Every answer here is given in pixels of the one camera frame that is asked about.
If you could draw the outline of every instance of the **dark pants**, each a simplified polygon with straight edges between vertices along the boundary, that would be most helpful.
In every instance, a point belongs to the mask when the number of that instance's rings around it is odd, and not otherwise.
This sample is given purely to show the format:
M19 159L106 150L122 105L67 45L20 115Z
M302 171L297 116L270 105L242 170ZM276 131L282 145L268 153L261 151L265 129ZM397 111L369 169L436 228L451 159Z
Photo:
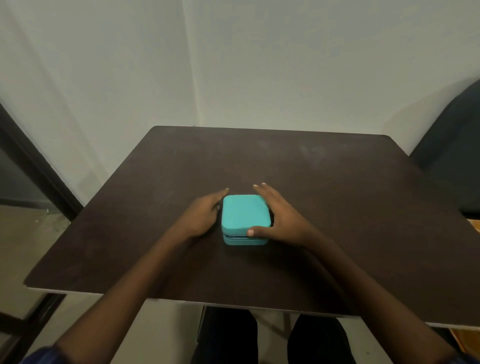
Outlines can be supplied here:
M300 315L288 339L288 363L355 364L336 318ZM207 307L192 364L258 364L257 321L248 310Z

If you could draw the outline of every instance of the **floor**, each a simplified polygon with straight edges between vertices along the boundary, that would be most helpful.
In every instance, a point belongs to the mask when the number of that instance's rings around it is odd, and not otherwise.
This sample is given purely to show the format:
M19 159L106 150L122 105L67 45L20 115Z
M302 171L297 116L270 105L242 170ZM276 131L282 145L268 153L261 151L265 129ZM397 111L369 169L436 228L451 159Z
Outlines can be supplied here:
M41 293L22 285L25 276L68 226L60 214L44 210L0 206L0 310L24 316ZM67 295L30 352L55 340L85 312L97 295ZM162 363L186 364L195 350L195 338L201 306L171 301L148 300L141 308L125 340L113 359L115 364ZM258 322L259 362L287 363L284 315L281 312L255 310ZM292 325L297 315L290 315ZM357 364L389 364L390 359L360 319L340 319ZM4 336L0 334L0 345Z

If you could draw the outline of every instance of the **black door frame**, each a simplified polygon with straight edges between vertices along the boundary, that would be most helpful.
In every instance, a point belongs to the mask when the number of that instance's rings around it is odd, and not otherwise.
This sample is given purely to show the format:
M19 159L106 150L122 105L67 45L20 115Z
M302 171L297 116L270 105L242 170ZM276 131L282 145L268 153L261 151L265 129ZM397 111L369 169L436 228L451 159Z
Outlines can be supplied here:
M0 148L68 220L73 221L82 211L80 201L2 104L0 104ZM0 313L0 331L13 336L0 352L1 364L21 361L64 298L64 294L45 294L23 319Z

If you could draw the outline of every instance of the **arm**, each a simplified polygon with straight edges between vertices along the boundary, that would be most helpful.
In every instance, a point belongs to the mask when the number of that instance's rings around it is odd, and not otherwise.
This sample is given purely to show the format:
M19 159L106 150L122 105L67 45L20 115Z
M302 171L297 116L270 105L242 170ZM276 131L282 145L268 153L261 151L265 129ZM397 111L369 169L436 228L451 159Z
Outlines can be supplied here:
M110 290L78 319L56 346L71 363L109 363L172 253L215 222L228 189L196 199L177 222Z
M456 355L450 345L302 217L280 193L265 183L253 186L270 206L275 221L270 228L252 227L247 235L284 241L312 252L356 304L394 363L438 364Z

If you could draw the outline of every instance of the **table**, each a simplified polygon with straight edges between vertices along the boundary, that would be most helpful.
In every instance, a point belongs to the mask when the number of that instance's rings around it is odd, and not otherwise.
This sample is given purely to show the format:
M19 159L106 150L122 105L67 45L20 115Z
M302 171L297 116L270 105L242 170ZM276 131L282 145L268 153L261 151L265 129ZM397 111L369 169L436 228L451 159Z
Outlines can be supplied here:
M267 182L426 322L480 326L480 237L385 135L156 126L25 280L105 293L196 197ZM355 315L311 255L217 223L152 298Z

